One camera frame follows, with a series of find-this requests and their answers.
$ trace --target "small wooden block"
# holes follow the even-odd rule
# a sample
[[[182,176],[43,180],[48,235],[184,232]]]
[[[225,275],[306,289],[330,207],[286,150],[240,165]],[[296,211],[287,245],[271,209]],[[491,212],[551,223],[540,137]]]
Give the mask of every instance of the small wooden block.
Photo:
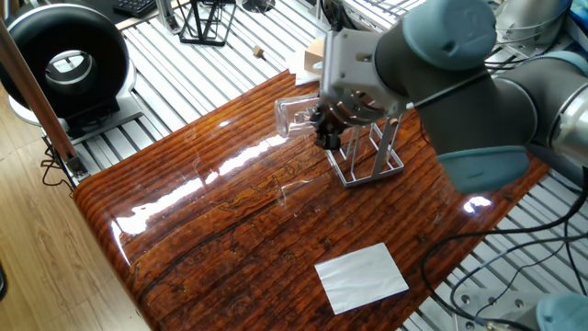
[[[324,40],[314,40],[304,52],[304,70],[315,73],[321,74],[322,70],[314,70],[312,66],[316,63],[322,61],[322,50],[324,49]]]
[[[261,47],[255,45],[254,55],[255,55],[255,57],[261,58],[264,56],[264,50]]]

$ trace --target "wooden pole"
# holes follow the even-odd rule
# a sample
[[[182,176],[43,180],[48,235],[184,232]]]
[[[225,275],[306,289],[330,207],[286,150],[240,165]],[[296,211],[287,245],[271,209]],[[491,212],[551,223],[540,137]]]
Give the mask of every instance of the wooden pole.
[[[67,162],[76,156],[74,146],[57,120],[57,116],[49,101],[35,80],[35,76],[28,68],[25,59],[18,50],[17,45],[10,37],[4,22],[0,20],[0,63],[8,71],[18,87],[18,90],[27,101],[30,109],[35,113],[40,125],[47,132],[53,148]]]

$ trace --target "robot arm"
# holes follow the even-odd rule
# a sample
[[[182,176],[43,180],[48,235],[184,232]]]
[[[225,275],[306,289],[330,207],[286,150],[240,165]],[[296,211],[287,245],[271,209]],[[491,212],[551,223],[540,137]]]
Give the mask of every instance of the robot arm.
[[[337,149],[347,126],[398,115],[412,102],[463,193],[522,176],[528,143],[588,164],[588,63],[553,52],[492,79],[484,60],[494,25],[485,2],[435,0],[384,34],[329,32],[321,101],[311,116],[319,145]],[[365,102],[364,93],[381,107]]]

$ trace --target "wooden floor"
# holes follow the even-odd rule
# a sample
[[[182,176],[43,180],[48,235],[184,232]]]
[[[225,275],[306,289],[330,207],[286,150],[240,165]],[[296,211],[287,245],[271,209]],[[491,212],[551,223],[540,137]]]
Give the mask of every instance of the wooden floor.
[[[149,330],[69,198],[42,184],[40,129],[19,120],[0,86],[0,261],[8,293],[0,329]],[[49,181],[64,175],[52,169]]]

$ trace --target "wood grain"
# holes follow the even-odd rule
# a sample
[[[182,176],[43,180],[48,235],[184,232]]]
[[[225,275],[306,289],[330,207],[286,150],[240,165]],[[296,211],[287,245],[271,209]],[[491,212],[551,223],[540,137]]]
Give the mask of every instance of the wood grain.
[[[105,331],[149,331],[149,326],[114,277],[89,299],[100,326]]]
[[[30,135],[18,139],[24,132]],[[98,330],[111,331],[132,320],[147,330],[69,189],[41,185],[44,151],[40,129],[12,113],[0,87],[0,261],[8,281],[0,329],[93,330],[97,321]],[[48,176],[63,178],[57,169]]]
[[[40,127],[19,119],[8,105],[8,94],[0,87],[0,154],[9,154],[40,139]]]
[[[471,197],[451,186],[411,112],[395,146],[405,170],[343,188],[311,139],[276,134],[274,101],[316,88],[281,74],[75,191],[153,329],[395,329],[427,297],[426,248],[493,228],[547,172],[532,158],[523,179],[484,195],[491,206],[466,213]],[[334,316],[314,264],[380,242],[410,291]],[[475,243],[436,254],[434,283]]]

